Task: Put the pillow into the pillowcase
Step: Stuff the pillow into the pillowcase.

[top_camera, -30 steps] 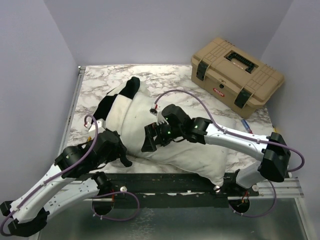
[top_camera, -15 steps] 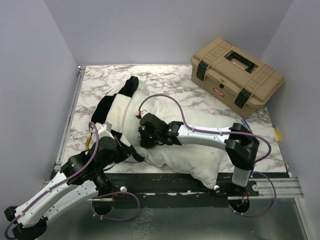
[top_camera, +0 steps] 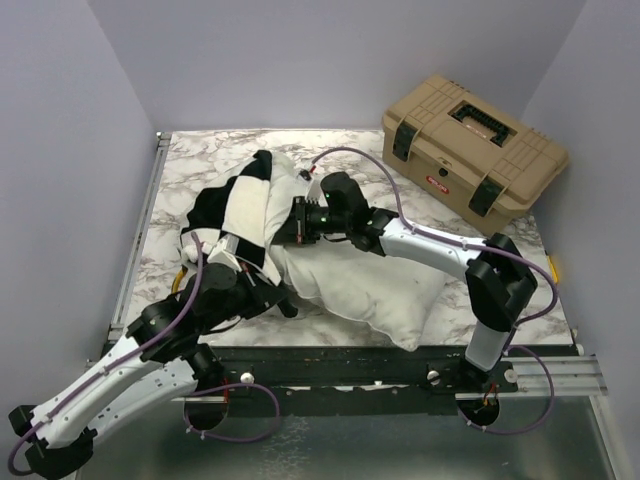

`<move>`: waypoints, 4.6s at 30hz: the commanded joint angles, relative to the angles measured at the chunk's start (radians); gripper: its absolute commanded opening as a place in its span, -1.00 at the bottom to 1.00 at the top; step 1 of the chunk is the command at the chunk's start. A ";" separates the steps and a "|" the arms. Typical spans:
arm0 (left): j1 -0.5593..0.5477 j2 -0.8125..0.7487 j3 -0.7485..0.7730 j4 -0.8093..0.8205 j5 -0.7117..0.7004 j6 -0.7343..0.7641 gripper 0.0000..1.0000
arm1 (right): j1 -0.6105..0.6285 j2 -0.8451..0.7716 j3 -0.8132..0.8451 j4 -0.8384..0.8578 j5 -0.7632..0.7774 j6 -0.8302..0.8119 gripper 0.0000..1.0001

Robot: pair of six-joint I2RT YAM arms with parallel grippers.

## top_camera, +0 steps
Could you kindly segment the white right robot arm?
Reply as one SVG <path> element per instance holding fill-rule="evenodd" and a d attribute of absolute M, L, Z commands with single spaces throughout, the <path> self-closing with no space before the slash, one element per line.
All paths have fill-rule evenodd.
<path fill-rule="evenodd" d="M 321 206 L 296 197 L 273 242 L 303 245 L 342 234 L 361 251 L 411 260 L 464 281 L 477 325 L 459 378 L 472 391 L 491 384 L 515 323 L 538 287 L 513 241 L 503 234 L 486 240 L 456 237 L 408 223 L 366 201 L 349 206 L 335 195 L 327 200 L 329 205 Z"/>

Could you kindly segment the white pillow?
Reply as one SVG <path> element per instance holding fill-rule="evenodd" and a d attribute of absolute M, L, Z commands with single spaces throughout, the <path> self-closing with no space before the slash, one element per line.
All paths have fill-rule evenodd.
<path fill-rule="evenodd" d="M 406 351 L 416 350 L 446 275 L 413 261 L 362 252 L 348 242 L 277 245 L 275 234 L 293 198 L 318 192 L 290 158 L 272 154 L 264 235 L 266 252 L 285 284 L 302 299 L 364 322 Z"/>

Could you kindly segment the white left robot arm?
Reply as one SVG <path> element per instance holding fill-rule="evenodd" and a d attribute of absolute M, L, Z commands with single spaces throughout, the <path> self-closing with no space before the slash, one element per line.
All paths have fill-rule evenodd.
<path fill-rule="evenodd" d="M 286 289 L 245 263 L 197 268 L 186 287 L 145 307 L 111 349 L 69 387 L 9 414 L 19 440 L 7 461 L 16 477 L 62 479 L 84 466 L 109 430 L 179 396 L 226 395 L 234 388 L 201 337 L 278 308 L 298 310 Z"/>

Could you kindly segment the black and white checkered pillowcase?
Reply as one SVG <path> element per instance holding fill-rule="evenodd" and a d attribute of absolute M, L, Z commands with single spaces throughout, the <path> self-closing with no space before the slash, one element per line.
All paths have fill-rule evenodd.
<path fill-rule="evenodd" d="M 268 256 L 265 220 L 269 197 L 272 154 L 258 150 L 251 158 L 223 172 L 197 194 L 185 214 L 179 234 L 180 254 L 185 265 L 202 263 L 199 285 L 190 280 L 185 302 L 190 316 L 210 327 L 239 317 L 243 300 L 238 274 L 251 274 L 284 287 L 282 275 Z M 240 239 L 237 257 L 242 270 L 208 264 L 212 247 L 225 235 Z"/>

